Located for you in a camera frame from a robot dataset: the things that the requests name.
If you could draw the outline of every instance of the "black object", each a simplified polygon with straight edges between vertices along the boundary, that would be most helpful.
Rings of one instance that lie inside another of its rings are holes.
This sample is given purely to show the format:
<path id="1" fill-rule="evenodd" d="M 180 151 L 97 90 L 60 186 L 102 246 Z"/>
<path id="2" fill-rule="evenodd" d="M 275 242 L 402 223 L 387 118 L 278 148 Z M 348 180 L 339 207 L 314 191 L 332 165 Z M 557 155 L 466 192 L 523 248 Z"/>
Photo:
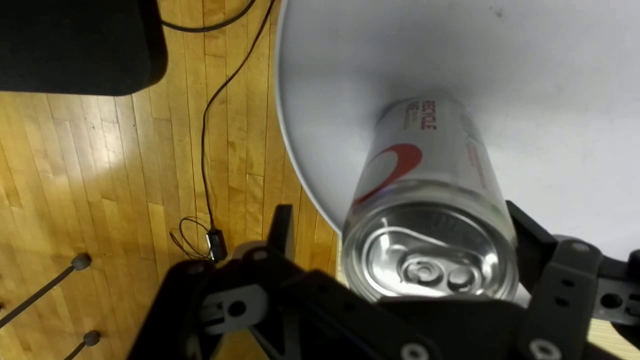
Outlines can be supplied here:
<path id="1" fill-rule="evenodd" d="M 81 337 L 81 343 L 63 359 L 73 360 L 83 349 L 92 349 L 99 343 L 102 334 L 97 330 L 89 330 Z"/>
<path id="2" fill-rule="evenodd" d="M 369 305 L 281 257 L 290 208 L 278 207 L 263 248 L 214 268 L 175 264 L 129 359 L 210 359 L 220 338 L 252 328 L 270 359 L 614 359 L 586 343 L 590 318 L 640 344 L 638 254 L 616 262 L 582 241 L 543 233 L 507 204 L 518 231 L 527 308 L 491 299 L 383 299 Z"/>
<path id="3" fill-rule="evenodd" d="M 0 3 L 0 90 L 129 94 L 163 70 L 155 0 Z"/>
<path id="4" fill-rule="evenodd" d="M 0 328 L 9 325 L 15 317 L 20 317 L 24 310 L 28 310 L 31 305 L 36 305 L 46 293 L 55 288 L 60 282 L 63 282 L 69 274 L 80 273 L 92 264 L 92 257 L 78 254 L 69 267 L 65 267 L 55 279 L 46 282 L 38 293 L 28 297 L 24 302 L 20 302 L 13 310 L 9 310 L 3 318 L 0 318 Z"/>

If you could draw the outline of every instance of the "soda can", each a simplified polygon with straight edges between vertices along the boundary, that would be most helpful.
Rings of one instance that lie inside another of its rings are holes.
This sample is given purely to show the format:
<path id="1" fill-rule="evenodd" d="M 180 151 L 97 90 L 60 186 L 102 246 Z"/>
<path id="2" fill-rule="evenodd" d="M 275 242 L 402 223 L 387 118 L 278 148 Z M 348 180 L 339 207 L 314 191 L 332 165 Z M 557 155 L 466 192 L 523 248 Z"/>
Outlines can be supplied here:
<path id="1" fill-rule="evenodd" d="M 516 233 L 463 109 L 432 93 L 389 107 L 342 233 L 346 282 L 382 297 L 518 290 Z"/>

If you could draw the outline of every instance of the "metal rod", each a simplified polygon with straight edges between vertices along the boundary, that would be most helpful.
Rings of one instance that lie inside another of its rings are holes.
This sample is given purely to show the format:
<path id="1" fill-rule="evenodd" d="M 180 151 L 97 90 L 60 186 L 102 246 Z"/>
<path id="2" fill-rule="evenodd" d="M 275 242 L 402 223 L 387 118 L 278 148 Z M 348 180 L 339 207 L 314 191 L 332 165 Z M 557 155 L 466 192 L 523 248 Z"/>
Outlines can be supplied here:
<path id="1" fill-rule="evenodd" d="M 20 302 L 13 310 L 9 310 L 3 318 L 0 318 L 0 328 L 9 325 L 15 317 L 20 317 L 26 308 L 30 308 L 33 302 L 38 302 L 46 293 L 55 288 L 65 276 L 71 273 L 80 273 L 92 264 L 92 259 L 88 254 L 78 254 L 63 273 L 60 273 L 55 279 L 52 279 L 48 285 L 44 285 L 38 293 L 28 297 L 24 302 Z"/>
<path id="2" fill-rule="evenodd" d="M 85 332 L 81 343 L 63 360 L 73 360 L 83 349 L 97 344 L 99 338 L 102 334 L 97 330 Z"/>

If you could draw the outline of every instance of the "white surface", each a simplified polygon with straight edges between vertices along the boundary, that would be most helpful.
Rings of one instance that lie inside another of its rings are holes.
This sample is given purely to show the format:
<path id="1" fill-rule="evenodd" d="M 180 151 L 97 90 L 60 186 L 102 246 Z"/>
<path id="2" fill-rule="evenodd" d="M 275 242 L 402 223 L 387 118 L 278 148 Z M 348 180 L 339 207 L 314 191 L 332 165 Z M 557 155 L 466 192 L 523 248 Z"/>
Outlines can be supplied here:
<path id="1" fill-rule="evenodd" d="M 290 0 L 278 103 L 292 163 L 339 231 L 372 124 L 443 88 L 501 192 L 609 257 L 640 248 L 640 3 Z"/>

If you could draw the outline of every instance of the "wooden surface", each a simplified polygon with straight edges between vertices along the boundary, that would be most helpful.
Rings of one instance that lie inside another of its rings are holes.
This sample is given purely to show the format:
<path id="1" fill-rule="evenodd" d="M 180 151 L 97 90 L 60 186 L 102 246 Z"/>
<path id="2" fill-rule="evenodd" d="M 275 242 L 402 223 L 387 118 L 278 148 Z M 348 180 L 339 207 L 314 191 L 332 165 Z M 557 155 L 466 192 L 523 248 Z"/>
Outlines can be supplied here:
<path id="1" fill-rule="evenodd" d="M 159 0 L 180 25 L 220 22 L 239 0 Z M 200 114 L 242 61 L 266 3 L 227 31 L 165 31 L 169 67 L 134 97 L 0 94 L 0 317 L 78 253 L 94 267 L 73 274 L 0 330 L 0 359 L 60 360 L 104 332 L 80 359 L 123 359 L 157 285 L 180 253 L 178 218 L 205 220 L 197 171 Z M 335 236 L 318 217 L 286 159 L 272 90 L 275 14 L 256 54 L 215 103 L 205 141 L 214 213 L 229 246 L 263 238 L 275 204 L 293 204 L 296 262 L 335 268 Z M 603 325 L 592 338 L 634 359 Z M 263 359 L 233 334 L 220 359 Z"/>

